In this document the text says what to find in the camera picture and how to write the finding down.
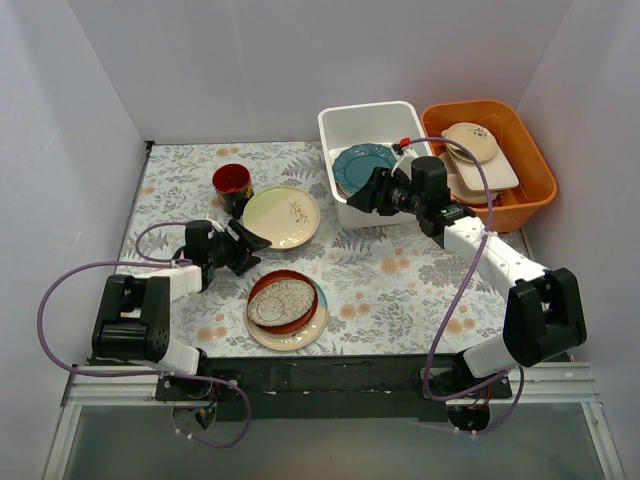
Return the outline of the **teal scalloped plate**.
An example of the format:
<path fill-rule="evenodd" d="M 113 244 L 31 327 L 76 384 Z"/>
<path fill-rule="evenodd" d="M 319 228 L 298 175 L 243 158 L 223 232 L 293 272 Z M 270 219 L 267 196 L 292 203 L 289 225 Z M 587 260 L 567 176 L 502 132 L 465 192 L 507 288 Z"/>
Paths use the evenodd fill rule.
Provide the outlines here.
<path fill-rule="evenodd" d="M 332 171 L 335 183 L 360 190 L 375 167 L 392 168 L 396 158 L 389 146 L 373 143 L 354 145 L 334 160 Z"/>

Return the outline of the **cream green leaf plate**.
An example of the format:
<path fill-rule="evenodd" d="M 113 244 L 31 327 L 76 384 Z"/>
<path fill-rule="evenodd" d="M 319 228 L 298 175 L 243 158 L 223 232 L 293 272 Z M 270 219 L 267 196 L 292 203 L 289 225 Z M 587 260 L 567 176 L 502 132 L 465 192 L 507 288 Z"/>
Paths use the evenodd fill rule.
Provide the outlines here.
<path fill-rule="evenodd" d="M 310 240 L 320 224 L 320 209 L 306 191 L 274 186 L 255 194 L 244 208 L 243 226 L 271 242 L 277 250 L 292 249 Z"/>

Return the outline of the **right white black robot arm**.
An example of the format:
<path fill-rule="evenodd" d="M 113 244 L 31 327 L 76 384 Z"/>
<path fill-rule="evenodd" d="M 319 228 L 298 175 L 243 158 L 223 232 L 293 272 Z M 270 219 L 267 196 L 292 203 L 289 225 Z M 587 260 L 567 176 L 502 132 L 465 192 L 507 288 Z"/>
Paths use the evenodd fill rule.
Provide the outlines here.
<path fill-rule="evenodd" d="M 457 353 L 449 370 L 427 376 L 428 397 L 475 397 L 515 367 L 534 366 L 586 342 L 576 276 L 519 254 L 470 208 L 453 201 L 439 158 L 413 160 L 410 174 L 377 167 L 347 203 L 365 213 L 414 215 L 427 237 L 470 261 L 471 273 L 479 274 L 506 301 L 501 333 Z"/>

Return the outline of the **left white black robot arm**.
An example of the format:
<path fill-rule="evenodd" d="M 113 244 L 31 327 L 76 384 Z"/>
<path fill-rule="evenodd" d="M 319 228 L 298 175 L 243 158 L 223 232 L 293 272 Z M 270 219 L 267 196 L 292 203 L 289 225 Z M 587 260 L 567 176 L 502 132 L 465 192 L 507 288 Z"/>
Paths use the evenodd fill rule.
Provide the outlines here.
<path fill-rule="evenodd" d="M 193 400 L 213 386 L 211 373 L 199 366 L 201 352 L 171 334 L 171 304 L 206 291 L 215 271 L 228 268 L 240 276 L 260 263 L 257 251 L 271 242 L 232 219 L 223 228 L 209 220 L 185 224 L 185 245 L 172 266 L 149 274 L 108 277 L 92 335 L 92 352 L 112 360 L 175 372 L 178 387 Z"/>

